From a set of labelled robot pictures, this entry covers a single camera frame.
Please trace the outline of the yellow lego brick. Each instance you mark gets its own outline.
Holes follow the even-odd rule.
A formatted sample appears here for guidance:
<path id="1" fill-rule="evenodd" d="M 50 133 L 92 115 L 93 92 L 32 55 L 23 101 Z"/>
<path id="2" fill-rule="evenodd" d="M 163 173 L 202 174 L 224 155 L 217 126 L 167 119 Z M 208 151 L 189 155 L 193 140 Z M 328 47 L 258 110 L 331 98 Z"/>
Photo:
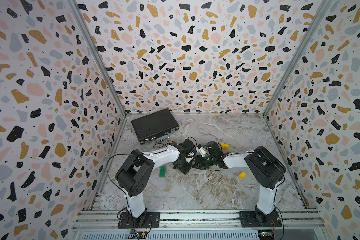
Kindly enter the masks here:
<path id="1" fill-rule="evenodd" d="M 242 172 L 239 174 L 239 178 L 242 180 L 247 174 L 245 172 Z"/>

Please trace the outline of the green lego brick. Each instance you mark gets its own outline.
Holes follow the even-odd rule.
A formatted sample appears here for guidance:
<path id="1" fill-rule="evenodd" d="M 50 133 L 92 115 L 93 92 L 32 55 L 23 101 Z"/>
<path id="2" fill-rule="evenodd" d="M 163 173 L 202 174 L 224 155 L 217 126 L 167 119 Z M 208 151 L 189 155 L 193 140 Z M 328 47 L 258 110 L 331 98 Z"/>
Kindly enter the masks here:
<path id="1" fill-rule="evenodd" d="M 166 177 L 166 166 L 160 166 L 160 171 L 159 171 L 159 177 L 160 178 L 165 178 Z"/>

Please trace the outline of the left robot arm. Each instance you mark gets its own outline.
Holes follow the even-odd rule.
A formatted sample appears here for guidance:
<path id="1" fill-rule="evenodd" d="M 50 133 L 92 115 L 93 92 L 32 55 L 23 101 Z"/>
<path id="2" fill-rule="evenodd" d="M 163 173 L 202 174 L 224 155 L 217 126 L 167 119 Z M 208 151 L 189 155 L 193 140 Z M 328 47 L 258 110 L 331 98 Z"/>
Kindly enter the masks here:
<path id="1" fill-rule="evenodd" d="M 182 143 L 175 142 L 162 145 L 152 152 L 132 151 L 116 173 L 118 186 L 125 194 L 127 212 L 133 220 L 140 220 L 147 214 L 143 191 L 148 184 L 154 169 L 168 163 L 183 174 L 192 168 L 192 159 L 197 153 L 197 142 L 187 138 Z"/>

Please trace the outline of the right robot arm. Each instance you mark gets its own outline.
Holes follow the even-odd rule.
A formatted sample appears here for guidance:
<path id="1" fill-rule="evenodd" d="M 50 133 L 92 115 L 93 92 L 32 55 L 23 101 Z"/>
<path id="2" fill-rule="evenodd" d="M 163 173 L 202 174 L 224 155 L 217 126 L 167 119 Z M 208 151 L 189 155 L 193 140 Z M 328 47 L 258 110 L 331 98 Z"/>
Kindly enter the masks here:
<path id="1" fill-rule="evenodd" d="M 285 181 L 286 168 L 265 147 L 259 146 L 241 153 L 225 153 L 221 144 L 211 141 L 204 147 L 199 145 L 197 152 L 191 163 L 198 170 L 209 170 L 212 166 L 219 170 L 248 168 L 260 185 L 255 212 L 262 217 L 275 212 L 276 195 L 279 185 Z"/>

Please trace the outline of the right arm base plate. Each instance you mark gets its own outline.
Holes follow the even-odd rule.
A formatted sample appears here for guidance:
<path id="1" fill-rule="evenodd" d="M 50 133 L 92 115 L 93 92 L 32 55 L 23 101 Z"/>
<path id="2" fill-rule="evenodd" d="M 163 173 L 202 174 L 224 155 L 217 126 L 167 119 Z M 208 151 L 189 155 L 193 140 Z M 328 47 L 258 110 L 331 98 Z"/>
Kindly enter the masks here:
<path id="1" fill-rule="evenodd" d="M 257 209 L 254 211 L 241 211 L 239 212 L 239 220 L 242 228 L 271 228 L 283 226 L 281 217 L 276 209 L 274 209 L 269 215 L 265 215 Z"/>

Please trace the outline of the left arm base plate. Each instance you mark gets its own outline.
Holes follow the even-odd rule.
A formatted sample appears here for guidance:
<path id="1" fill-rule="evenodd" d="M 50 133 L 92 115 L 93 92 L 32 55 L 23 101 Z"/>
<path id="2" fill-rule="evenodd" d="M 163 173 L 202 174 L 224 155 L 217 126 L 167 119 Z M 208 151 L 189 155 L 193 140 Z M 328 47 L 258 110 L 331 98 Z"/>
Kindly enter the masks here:
<path id="1" fill-rule="evenodd" d="M 118 229 L 157 229 L 160 224 L 160 212 L 143 212 L 137 218 L 129 212 L 121 213 L 118 223 Z"/>

